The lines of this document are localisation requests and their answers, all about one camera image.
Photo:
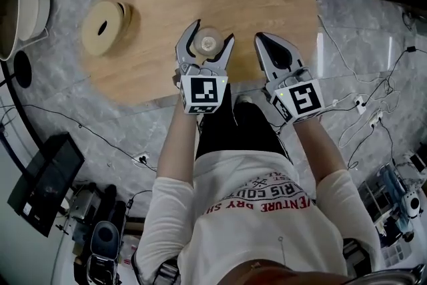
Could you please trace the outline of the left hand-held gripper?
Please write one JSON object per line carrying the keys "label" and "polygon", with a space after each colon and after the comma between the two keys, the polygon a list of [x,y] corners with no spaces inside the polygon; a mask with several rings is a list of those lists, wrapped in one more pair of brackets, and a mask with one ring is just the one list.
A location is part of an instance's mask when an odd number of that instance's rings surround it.
{"label": "left hand-held gripper", "polygon": [[173,76],[184,112],[194,115],[214,113],[222,104],[228,83],[226,67],[235,43],[234,34],[231,33],[213,59],[206,59],[198,65],[190,47],[200,22],[201,19],[195,20],[179,38],[175,46],[177,69]]}

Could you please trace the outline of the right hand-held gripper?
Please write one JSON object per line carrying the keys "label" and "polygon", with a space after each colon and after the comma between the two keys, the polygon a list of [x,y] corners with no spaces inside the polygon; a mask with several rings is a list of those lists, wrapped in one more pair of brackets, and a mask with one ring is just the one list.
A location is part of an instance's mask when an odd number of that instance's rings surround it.
{"label": "right hand-held gripper", "polygon": [[295,45],[278,35],[257,32],[254,46],[267,79],[267,102],[285,124],[307,120],[325,109],[319,81],[303,64]]}

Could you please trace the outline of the clear tape roll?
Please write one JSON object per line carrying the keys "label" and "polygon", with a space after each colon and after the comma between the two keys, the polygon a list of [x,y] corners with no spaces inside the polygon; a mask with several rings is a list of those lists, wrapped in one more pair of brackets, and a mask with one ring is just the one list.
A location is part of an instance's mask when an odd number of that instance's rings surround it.
{"label": "clear tape roll", "polygon": [[193,46],[199,54],[212,57],[222,50],[224,39],[215,27],[202,27],[194,36]]}

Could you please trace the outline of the person's right forearm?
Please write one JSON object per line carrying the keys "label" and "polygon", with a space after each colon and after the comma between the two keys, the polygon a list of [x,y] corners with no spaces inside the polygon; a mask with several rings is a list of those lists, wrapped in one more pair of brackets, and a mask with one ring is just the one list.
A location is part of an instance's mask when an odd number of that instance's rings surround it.
{"label": "person's right forearm", "polygon": [[293,127],[317,185],[328,175],[347,169],[339,149],[318,118],[294,123]]}

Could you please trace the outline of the person's left forearm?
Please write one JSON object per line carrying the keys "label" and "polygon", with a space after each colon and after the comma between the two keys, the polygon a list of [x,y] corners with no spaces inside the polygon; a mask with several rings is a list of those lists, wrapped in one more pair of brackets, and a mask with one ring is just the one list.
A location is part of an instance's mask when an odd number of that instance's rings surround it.
{"label": "person's left forearm", "polygon": [[193,186],[197,117],[184,112],[179,100],[157,163],[157,177],[171,178]]}

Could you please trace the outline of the person's black shorts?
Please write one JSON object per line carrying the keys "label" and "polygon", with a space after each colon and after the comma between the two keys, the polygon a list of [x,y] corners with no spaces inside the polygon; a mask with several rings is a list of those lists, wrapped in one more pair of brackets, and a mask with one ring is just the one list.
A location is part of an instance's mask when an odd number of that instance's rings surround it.
{"label": "person's black shorts", "polygon": [[272,152],[287,157],[275,131],[254,103],[232,104],[230,85],[215,113],[204,115],[196,158],[219,151]]}

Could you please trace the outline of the large beige tape roll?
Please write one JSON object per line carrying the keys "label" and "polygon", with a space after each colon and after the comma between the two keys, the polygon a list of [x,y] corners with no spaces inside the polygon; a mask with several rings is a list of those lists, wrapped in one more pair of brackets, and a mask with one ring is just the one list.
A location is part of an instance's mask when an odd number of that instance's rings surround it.
{"label": "large beige tape roll", "polygon": [[81,41],[86,52],[105,55],[124,35],[131,21],[127,3],[100,1],[88,12],[81,26]]}

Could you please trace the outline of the person's white printed t-shirt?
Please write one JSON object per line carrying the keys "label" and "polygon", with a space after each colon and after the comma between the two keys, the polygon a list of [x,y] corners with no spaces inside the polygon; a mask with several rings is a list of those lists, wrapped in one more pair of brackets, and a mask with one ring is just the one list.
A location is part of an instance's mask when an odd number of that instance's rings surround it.
{"label": "person's white printed t-shirt", "polygon": [[297,271],[345,275],[344,240],[384,265],[380,240],[347,170],[326,176],[311,198],[282,155],[212,152],[191,183],[164,176],[153,185],[136,264],[145,281],[177,259],[183,285],[217,285],[234,267],[270,260]]}

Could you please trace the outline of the white round cushion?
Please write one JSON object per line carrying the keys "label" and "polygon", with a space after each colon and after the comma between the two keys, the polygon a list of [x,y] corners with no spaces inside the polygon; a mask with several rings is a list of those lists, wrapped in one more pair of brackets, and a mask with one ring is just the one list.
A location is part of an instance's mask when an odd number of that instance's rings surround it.
{"label": "white round cushion", "polygon": [[39,36],[46,27],[50,0],[21,0],[18,37],[28,41]]}

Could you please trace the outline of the black round disc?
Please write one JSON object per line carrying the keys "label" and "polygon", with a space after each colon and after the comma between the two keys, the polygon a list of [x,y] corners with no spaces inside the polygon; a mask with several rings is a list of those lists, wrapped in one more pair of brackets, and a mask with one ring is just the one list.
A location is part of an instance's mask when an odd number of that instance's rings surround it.
{"label": "black round disc", "polygon": [[14,76],[18,84],[26,89],[31,85],[32,69],[29,58],[24,51],[18,51],[13,60]]}

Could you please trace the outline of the silver metal box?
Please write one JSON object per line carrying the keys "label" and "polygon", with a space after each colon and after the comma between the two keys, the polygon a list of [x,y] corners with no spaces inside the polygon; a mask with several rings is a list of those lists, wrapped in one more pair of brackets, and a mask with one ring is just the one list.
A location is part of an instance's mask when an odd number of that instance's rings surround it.
{"label": "silver metal box", "polygon": [[89,222],[94,219],[101,199],[95,190],[82,190],[74,200],[69,216],[80,222]]}

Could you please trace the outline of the grey round bin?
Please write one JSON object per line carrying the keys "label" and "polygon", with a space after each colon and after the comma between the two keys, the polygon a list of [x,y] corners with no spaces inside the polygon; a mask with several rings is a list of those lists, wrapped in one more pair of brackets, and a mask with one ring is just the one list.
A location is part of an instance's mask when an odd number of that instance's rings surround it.
{"label": "grey round bin", "polygon": [[14,54],[17,43],[20,0],[0,0],[0,61]]}

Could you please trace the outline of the black box on floor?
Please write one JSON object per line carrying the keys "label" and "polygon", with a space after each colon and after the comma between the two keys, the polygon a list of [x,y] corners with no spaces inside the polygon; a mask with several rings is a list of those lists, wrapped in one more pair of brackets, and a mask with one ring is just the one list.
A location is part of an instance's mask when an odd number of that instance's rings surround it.
{"label": "black box on floor", "polygon": [[7,203],[40,234],[48,237],[65,195],[85,159],[69,133],[49,137],[21,177]]}

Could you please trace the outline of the black and blue device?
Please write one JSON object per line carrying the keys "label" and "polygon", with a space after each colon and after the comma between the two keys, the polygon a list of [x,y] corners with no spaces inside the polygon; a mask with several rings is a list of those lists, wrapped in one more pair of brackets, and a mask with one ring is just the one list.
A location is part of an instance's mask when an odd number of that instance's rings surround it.
{"label": "black and blue device", "polygon": [[87,281],[94,285],[119,285],[117,265],[120,248],[119,232],[108,221],[98,222],[90,243],[87,261]]}

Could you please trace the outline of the black curved metal frame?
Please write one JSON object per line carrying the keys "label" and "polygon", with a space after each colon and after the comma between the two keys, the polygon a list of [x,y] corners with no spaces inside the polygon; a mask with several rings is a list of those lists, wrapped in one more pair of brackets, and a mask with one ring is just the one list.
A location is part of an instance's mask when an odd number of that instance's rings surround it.
{"label": "black curved metal frame", "polygon": [[[16,95],[15,89],[12,85],[12,80],[15,78],[14,72],[12,74],[8,74],[4,77],[4,80],[0,82],[0,88],[4,85],[11,86],[12,88],[12,95]],[[21,120],[25,125],[29,125],[28,118],[26,116],[26,113],[24,111],[24,105],[18,100],[13,98],[14,104],[13,105],[5,105],[7,110],[4,112],[3,116],[0,118],[0,142],[2,143],[3,147],[5,148],[6,152],[11,157],[12,161],[15,163],[15,165],[18,167],[19,171],[22,173],[22,176],[29,182],[32,182],[34,180],[34,176],[31,175],[30,172],[27,171],[27,168],[21,163],[21,160],[17,157],[16,153],[13,151],[13,148],[10,146],[9,142],[7,141],[7,138],[5,137],[5,126],[10,124],[13,119],[10,119],[6,123],[3,122],[5,116],[12,110],[15,109],[17,113],[20,115]]]}

